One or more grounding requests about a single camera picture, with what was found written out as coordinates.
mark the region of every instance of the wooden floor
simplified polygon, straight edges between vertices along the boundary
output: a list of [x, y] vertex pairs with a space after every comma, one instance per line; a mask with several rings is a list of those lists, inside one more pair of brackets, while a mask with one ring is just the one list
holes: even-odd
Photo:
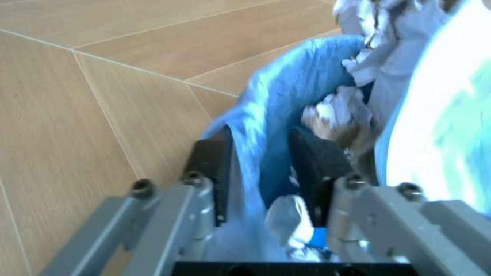
[[254, 70], [339, 32], [332, 4], [0, 0], [1, 274], [38, 274], [135, 179], [174, 183]]

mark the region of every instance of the screw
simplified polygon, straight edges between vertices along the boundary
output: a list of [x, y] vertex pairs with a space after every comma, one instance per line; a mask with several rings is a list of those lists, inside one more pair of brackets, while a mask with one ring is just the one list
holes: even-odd
[[149, 179], [137, 180], [131, 189], [131, 196], [141, 200], [150, 198], [153, 193], [152, 181]]
[[421, 202], [423, 200], [423, 190], [416, 184], [403, 182], [397, 186], [397, 191], [408, 201]]
[[203, 184], [203, 174], [199, 171], [189, 171], [184, 177], [184, 183], [187, 185], [199, 186]]
[[350, 172], [347, 175], [347, 178], [346, 188], [350, 190], [358, 190], [367, 183], [359, 174], [355, 172]]

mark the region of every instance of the trash bag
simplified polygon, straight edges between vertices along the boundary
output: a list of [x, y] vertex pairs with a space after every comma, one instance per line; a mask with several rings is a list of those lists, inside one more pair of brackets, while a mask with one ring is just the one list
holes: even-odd
[[240, 165], [240, 181], [230, 183], [228, 221], [209, 243], [206, 260], [287, 261], [264, 225], [266, 207], [298, 187], [289, 181], [288, 131], [300, 124], [303, 108], [336, 88], [353, 86], [341, 61], [363, 48], [361, 36], [308, 40], [254, 73], [237, 104], [205, 132], [229, 126]]

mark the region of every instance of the crumpled paper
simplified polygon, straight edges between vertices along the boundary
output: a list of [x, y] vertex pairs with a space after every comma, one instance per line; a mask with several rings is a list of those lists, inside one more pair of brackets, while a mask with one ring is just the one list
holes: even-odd
[[[356, 17], [344, 15], [353, 10]], [[383, 0], [371, 6], [360, 0], [338, 0], [334, 13], [343, 19], [343, 31], [364, 26], [365, 49], [342, 65], [358, 87], [375, 82], [367, 105], [382, 128], [407, 90], [424, 48], [450, 16], [439, 0]]]
[[349, 147], [362, 128], [370, 127], [371, 111], [363, 103], [362, 91], [340, 86], [315, 106], [307, 106], [301, 122], [322, 139]]

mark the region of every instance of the trash bin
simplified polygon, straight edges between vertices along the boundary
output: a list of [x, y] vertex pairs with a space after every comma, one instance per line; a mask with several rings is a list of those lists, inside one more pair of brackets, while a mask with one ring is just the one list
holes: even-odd
[[353, 86], [341, 61], [363, 47], [361, 36], [311, 39], [258, 70], [237, 104], [205, 132], [232, 132], [239, 177], [230, 183], [228, 220], [209, 244], [208, 260], [286, 261], [264, 227], [266, 207], [278, 196], [297, 191], [289, 181], [289, 129], [300, 124], [306, 105], [336, 88]]

